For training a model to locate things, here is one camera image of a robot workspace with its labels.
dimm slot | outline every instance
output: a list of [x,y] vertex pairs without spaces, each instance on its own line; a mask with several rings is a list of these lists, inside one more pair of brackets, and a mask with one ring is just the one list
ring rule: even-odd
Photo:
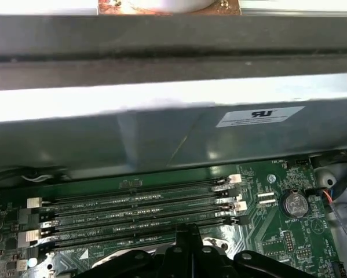
[[212,192],[209,187],[203,188],[201,186],[193,187],[189,189],[181,188],[179,190],[168,189],[166,191],[158,191],[154,194],[147,195],[123,195],[118,198],[103,198],[92,199],[82,203],[67,203],[61,205],[52,205],[46,207],[47,211],[54,210],[54,212],[61,216],[63,214],[77,213],[81,211],[92,211],[110,209],[113,207],[129,207],[131,204],[149,204],[168,202],[176,199],[190,199],[190,198],[203,198],[216,196],[216,193]]
[[56,232],[46,237],[46,242],[66,242],[72,240],[83,242],[100,236],[112,236],[121,232],[141,232],[142,229],[160,228],[162,226],[177,225],[181,223],[192,223],[203,220],[215,219],[216,213],[220,210],[208,211],[205,213],[195,213],[179,215],[176,217],[160,218],[156,220],[137,221],[128,224],[107,225],[98,228],[86,228],[69,232]]
[[[221,226],[223,225],[221,219],[217,220],[203,220],[195,222],[196,225],[199,228],[211,228],[215,226]],[[176,227],[166,227],[166,229],[161,229],[161,231],[147,231],[146,233],[141,233],[138,235],[131,235],[130,233],[121,233],[118,238],[113,238],[110,236],[100,236],[100,237],[92,237],[88,238],[86,240],[83,240],[83,243],[79,240],[69,240],[67,242],[60,242],[56,243],[55,247],[52,248],[51,252],[59,252],[59,251],[65,251],[65,250],[71,250],[73,248],[84,248],[84,247],[91,247],[95,244],[113,244],[115,243],[116,246],[121,246],[122,248],[125,247],[124,245],[120,244],[121,242],[125,242],[127,240],[133,241],[138,240],[140,241],[141,238],[149,238],[149,237],[159,237],[161,235],[173,235],[174,238],[176,238],[175,234]]]
[[99,199],[102,197],[115,197],[116,193],[119,195],[122,194],[130,194],[131,191],[135,191],[138,193],[148,193],[148,192],[155,192],[155,191],[161,191],[162,189],[180,189],[180,188],[188,188],[191,186],[216,186],[218,178],[212,178],[208,180],[201,180],[201,181],[194,181],[194,182],[186,182],[186,183],[176,183],[176,184],[166,184],[166,185],[156,185],[152,187],[141,187],[141,188],[130,188],[129,190],[118,190],[113,192],[106,192],[106,193],[98,193],[98,194],[92,194],[92,195],[82,195],[82,196],[76,196],[76,197],[62,197],[57,198],[55,200],[56,203],[69,203],[69,202],[80,202],[84,200],[92,199]]
[[216,200],[216,197],[210,197],[195,201],[189,200],[166,203],[159,206],[140,206],[136,208],[126,208],[123,210],[102,211],[100,213],[68,215],[56,217],[51,221],[41,223],[41,228],[71,229],[80,226],[92,226],[109,222],[128,221],[134,217],[138,217],[139,219],[160,217],[167,215],[168,213],[174,213],[181,210],[194,211],[200,209],[201,207],[215,205]]

